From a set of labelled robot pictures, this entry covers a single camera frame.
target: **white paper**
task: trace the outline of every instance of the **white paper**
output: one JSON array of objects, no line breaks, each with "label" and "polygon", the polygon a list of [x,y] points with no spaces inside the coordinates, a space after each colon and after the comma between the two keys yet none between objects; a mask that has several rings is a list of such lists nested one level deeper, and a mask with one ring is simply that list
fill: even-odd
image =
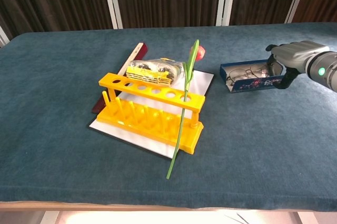
[{"label": "white paper", "polygon": [[[195,70],[193,72],[193,79],[192,79],[189,91],[191,93],[205,95],[209,85],[211,84],[213,76],[214,76],[213,74],[204,73],[204,72]],[[179,90],[184,90],[184,87],[185,87],[184,79],[182,79],[182,81],[172,86],[172,88],[179,89]],[[135,103],[142,104],[142,105],[148,105],[149,107],[153,107],[156,109],[162,109],[165,112],[176,114],[176,115],[181,114],[181,110],[182,110],[181,108],[173,106],[173,105],[168,105],[160,101],[144,98],[142,96],[135,96],[135,95],[124,93],[124,92],[119,94],[119,98],[124,99],[124,100],[133,101]],[[192,116],[192,112],[189,110],[186,110],[185,118],[191,118],[191,116]],[[149,139],[147,137],[132,133],[122,128],[112,126],[110,124],[101,123],[97,120],[94,120],[89,126],[91,128],[102,131],[111,136],[115,136],[124,141],[130,142],[142,148],[151,150],[165,157],[169,157],[169,158],[173,157],[174,146]]]}]

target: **table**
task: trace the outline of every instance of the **table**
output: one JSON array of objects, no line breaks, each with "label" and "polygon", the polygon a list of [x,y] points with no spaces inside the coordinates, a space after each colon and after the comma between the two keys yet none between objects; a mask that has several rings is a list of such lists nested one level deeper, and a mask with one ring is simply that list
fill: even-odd
[{"label": "table", "polygon": [[[90,130],[91,108],[138,42],[145,59],[215,74],[194,155],[170,161]],[[266,59],[269,44],[337,50],[337,23],[27,33],[0,49],[0,201],[337,210],[337,94],[299,76],[287,90],[230,94],[221,63]]]}]

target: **plastic bag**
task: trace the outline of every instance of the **plastic bag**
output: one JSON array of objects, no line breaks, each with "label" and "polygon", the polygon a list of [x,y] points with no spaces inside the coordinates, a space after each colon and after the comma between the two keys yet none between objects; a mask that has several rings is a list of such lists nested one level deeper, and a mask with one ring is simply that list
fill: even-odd
[{"label": "plastic bag", "polygon": [[162,86],[172,86],[184,77],[183,64],[167,58],[131,61],[126,76]]}]

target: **test tube rack peg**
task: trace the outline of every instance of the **test tube rack peg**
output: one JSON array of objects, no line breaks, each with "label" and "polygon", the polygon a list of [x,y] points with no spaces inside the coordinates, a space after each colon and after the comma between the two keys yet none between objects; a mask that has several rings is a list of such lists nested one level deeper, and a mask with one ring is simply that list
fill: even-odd
[{"label": "test tube rack peg", "polygon": [[99,85],[106,87],[108,92],[103,91],[106,106],[97,115],[98,121],[172,146],[177,142],[181,115],[122,100],[116,97],[115,90],[191,110],[192,118],[184,119],[179,149],[194,154],[204,127],[199,121],[199,113],[205,102],[205,96],[188,93],[187,101],[183,101],[184,91],[144,83],[112,73],[106,74],[99,81]]}]

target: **eyeglasses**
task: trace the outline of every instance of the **eyeglasses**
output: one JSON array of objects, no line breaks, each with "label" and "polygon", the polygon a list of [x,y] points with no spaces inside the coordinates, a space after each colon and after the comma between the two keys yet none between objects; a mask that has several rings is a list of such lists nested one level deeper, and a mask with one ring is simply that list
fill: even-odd
[{"label": "eyeglasses", "polygon": [[252,65],[249,69],[235,69],[229,73],[227,81],[231,81],[231,86],[234,86],[234,83],[237,80],[248,79],[248,78],[265,78],[269,77],[268,69],[265,64],[255,64]]}]

